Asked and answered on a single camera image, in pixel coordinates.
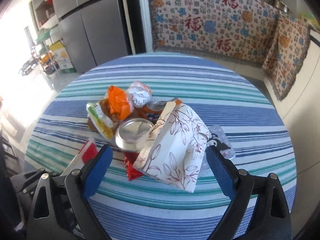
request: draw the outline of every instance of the orange plastic bag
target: orange plastic bag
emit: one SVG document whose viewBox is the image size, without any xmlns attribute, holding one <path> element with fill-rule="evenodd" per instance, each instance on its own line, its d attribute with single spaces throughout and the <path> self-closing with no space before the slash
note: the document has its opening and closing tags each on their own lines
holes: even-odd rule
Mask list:
<svg viewBox="0 0 320 240">
<path fill-rule="evenodd" d="M 110 114 L 116 114 L 119 120 L 124 120 L 133 111 L 132 102 L 121 88 L 110 86 L 108 89 Z"/>
</svg>

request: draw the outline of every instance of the decorative blanket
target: decorative blanket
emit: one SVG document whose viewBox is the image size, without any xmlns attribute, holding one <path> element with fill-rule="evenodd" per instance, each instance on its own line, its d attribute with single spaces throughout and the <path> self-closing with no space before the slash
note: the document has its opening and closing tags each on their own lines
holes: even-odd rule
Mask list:
<svg viewBox="0 0 320 240">
<path fill-rule="evenodd" d="M 309 28 L 261 0 L 149 0 L 155 50 L 263 68 L 278 100 L 294 84 Z"/>
</svg>

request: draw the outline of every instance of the red snack bag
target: red snack bag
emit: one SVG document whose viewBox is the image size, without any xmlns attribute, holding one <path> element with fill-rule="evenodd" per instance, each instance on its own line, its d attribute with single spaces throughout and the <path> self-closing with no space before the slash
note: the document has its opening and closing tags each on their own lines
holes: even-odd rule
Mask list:
<svg viewBox="0 0 320 240">
<path fill-rule="evenodd" d="M 137 171 L 127 157 L 124 159 L 124 165 L 129 180 L 138 179 L 143 176 L 143 173 Z"/>
</svg>

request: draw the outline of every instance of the round table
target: round table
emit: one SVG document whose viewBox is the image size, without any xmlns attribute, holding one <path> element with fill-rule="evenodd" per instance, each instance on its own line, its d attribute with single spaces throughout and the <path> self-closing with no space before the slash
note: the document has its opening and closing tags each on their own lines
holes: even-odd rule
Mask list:
<svg viewBox="0 0 320 240">
<path fill-rule="evenodd" d="M 207 126 L 219 124 L 235 149 L 232 162 L 252 175 L 279 176 L 291 210 L 296 164 L 289 134 L 269 101 L 246 79 L 217 63 L 182 54 L 152 53 L 100 65 L 68 85 L 48 106 L 30 138 L 25 170 L 62 172 L 83 143 L 95 138 L 87 127 L 87 102 L 101 100 L 110 85 L 126 89 L 139 80 L 156 99 L 179 97 Z M 206 239 L 229 204 L 213 174 L 198 179 L 194 193 L 143 176 L 128 181 L 123 155 L 113 161 L 90 205 L 113 239 Z M 236 236 L 249 223 L 256 198 Z"/>
</svg>

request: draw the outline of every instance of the white paper bag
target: white paper bag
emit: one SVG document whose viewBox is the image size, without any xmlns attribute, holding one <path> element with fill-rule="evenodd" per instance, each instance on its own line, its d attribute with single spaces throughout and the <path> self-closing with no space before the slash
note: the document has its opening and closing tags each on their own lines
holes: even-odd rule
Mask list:
<svg viewBox="0 0 320 240">
<path fill-rule="evenodd" d="M 193 192 L 210 132 L 190 106 L 172 104 L 166 104 L 133 166 L 161 182 Z"/>
</svg>

